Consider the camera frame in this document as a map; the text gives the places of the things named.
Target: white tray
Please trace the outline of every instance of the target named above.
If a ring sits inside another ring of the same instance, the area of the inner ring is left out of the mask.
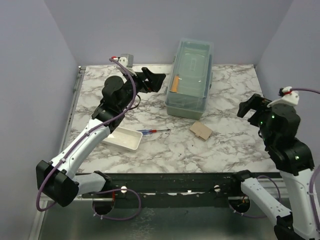
[[[142,132],[118,126],[102,143],[129,151],[136,151],[142,139]]]

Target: screwdriver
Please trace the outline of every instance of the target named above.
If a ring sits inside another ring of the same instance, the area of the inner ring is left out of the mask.
[[[147,135],[147,134],[153,134],[153,133],[157,133],[157,132],[166,132],[166,131],[170,131],[171,129],[162,129],[162,130],[156,130],[156,129],[144,129],[144,130],[138,130],[138,132],[141,132],[143,135]]]

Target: white marble surface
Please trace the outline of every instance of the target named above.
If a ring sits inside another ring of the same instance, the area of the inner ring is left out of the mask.
[[[139,71],[142,66],[134,66]],[[138,108],[128,112],[120,126],[133,129],[172,129],[142,138],[136,152],[99,144],[81,165],[79,172],[91,173],[199,173],[277,172],[264,151],[258,128],[237,117],[240,102],[261,88],[252,65],[215,65],[206,112],[200,121],[213,130],[203,141],[189,130],[195,120],[167,115],[165,89],[170,65],[144,65],[167,78],[158,93],[141,93]],[[69,143],[85,127],[102,98],[107,77],[121,76],[113,65],[88,66],[72,122]]]

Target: plastic storage box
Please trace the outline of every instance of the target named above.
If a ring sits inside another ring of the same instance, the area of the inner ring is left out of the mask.
[[[169,115],[201,118],[212,84],[212,52],[211,42],[186,38],[180,41],[165,100]]]

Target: gray wall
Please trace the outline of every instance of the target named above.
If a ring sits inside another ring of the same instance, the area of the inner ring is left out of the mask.
[[[256,68],[263,94],[278,98],[280,87],[320,90],[320,1],[295,0]],[[298,138],[320,164],[320,95],[300,92]],[[317,182],[320,193],[320,181]]]
[[[171,63],[180,38],[212,41],[216,64],[257,64],[292,0],[45,0],[80,65],[131,53]]]
[[[78,72],[42,0],[0,3],[0,239],[27,239],[36,165],[58,153]]]

